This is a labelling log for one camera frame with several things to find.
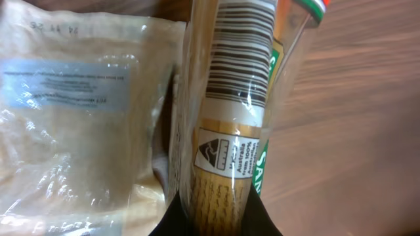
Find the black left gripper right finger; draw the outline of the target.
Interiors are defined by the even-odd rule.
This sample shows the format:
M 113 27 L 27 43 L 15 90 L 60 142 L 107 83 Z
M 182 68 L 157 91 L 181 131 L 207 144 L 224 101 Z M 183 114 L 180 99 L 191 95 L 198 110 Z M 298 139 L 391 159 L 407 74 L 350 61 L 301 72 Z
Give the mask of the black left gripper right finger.
M 283 236 L 270 219 L 254 186 L 250 188 L 241 221 L 241 236 Z

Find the beige vacuum food pouch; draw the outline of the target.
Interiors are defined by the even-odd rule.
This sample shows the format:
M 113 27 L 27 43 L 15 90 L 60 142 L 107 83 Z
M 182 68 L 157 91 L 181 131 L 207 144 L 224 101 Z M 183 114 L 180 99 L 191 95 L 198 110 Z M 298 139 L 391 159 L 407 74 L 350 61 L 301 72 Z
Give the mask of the beige vacuum food pouch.
M 1 234 L 149 235 L 186 24 L 1 3 Z

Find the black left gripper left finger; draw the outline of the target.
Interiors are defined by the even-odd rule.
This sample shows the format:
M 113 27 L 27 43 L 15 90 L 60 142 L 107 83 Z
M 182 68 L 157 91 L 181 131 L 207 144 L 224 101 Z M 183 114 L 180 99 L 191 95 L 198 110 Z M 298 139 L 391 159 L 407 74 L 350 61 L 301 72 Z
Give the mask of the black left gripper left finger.
M 177 192 L 159 224 L 149 236 L 191 236 L 192 226 Z

